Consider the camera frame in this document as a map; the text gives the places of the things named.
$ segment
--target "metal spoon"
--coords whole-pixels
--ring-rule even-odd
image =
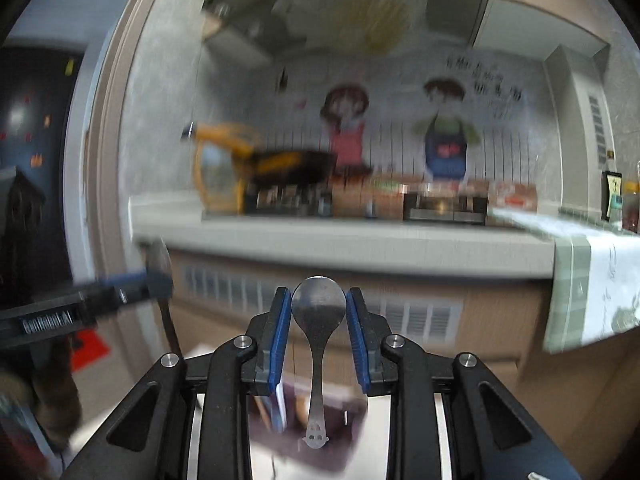
[[[309,447],[319,449],[329,440],[324,428],[324,406],[322,405],[322,357],[331,334],[344,319],[347,300],[334,280],[314,276],[300,283],[294,291],[291,298],[291,311],[293,319],[309,341],[314,367],[304,441]]]

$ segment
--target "metal screw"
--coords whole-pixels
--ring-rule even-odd
[[[535,471],[532,471],[527,475],[527,480],[549,480],[546,476],[539,475]]]
[[[388,335],[385,338],[385,343],[391,348],[402,348],[404,346],[404,337],[398,334]]]
[[[160,358],[160,364],[165,368],[173,368],[179,360],[180,358],[176,354],[164,354]]]
[[[251,339],[251,337],[247,335],[239,335],[234,339],[234,346],[236,348],[249,348],[252,342],[253,340]]]
[[[478,359],[473,354],[462,354],[458,358],[458,361],[460,361],[460,364],[465,368],[473,368],[478,364]]]
[[[260,20],[254,20],[253,22],[251,22],[251,24],[246,30],[246,33],[249,36],[249,38],[252,38],[253,40],[258,36],[261,36],[263,32],[264,32],[264,27],[262,26],[262,23],[260,22]]]
[[[231,12],[231,6],[229,4],[217,4],[213,12],[219,18],[226,18],[229,12]]]

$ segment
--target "gray wall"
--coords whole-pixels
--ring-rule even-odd
[[[636,177],[640,160],[640,50],[608,0],[587,0],[608,28],[609,59],[602,75],[616,149],[616,166],[623,178]]]
[[[213,56],[200,40],[204,0],[155,0],[129,73],[120,122],[118,185],[127,268],[142,260],[129,232],[129,197],[193,188],[193,145],[180,142],[191,120],[228,120],[241,101],[241,72]],[[153,357],[164,353],[150,306],[136,310]]]

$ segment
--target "blue gripper pad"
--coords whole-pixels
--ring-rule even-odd
[[[132,274],[114,274],[113,276],[108,276],[100,282],[103,285],[114,285],[117,286],[121,283],[131,283],[131,282],[144,282],[146,280],[146,270],[141,270],[140,272],[134,272]]]
[[[356,370],[358,384],[362,388],[362,393],[366,395],[371,388],[369,357],[367,355],[360,319],[358,318],[358,311],[353,301],[353,294],[349,291],[345,294],[345,297],[347,298],[347,327],[349,329],[349,339],[351,340],[353,365]]]
[[[270,394],[276,391],[276,386],[280,384],[280,380],[282,378],[282,367],[284,366],[284,355],[287,349],[287,339],[289,338],[290,321],[291,292],[286,288],[284,297],[282,298],[280,315],[276,322],[273,341],[269,352],[269,376],[267,379],[267,385],[269,387]]]

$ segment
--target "kitchen wall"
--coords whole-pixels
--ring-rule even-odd
[[[601,62],[616,148],[616,166],[623,178],[636,178],[640,160],[640,50],[608,0],[587,0],[607,29],[610,48]]]
[[[180,141],[191,120],[219,122],[236,99],[235,72],[200,41],[204,0],[155,0],[129,73],[120,123],[118,186],[120,225],[127,267],[142,259],[129,232],[129,197],[143,192],[193,188],[193,144]],[[164,343],[151,304],[137,309],[153,357]]]
[[[536,60],[433,40],[402,56],[305,57],[249,78],[248,116],[229,110],[229,118],[262,131],[268,148],[328,150],[330,128],[320,115],[326,96],[357,85],[368,97],[359,118],[362,161],[374,172],[432,180],[426,132],[436,115],[451,115],[465,130],[465,178],[536,184],[542,200],[561,198],[558,122]],[[435,80],[455,82],[464,97],[453,108],[457,99],[434,102],[424,86]]]

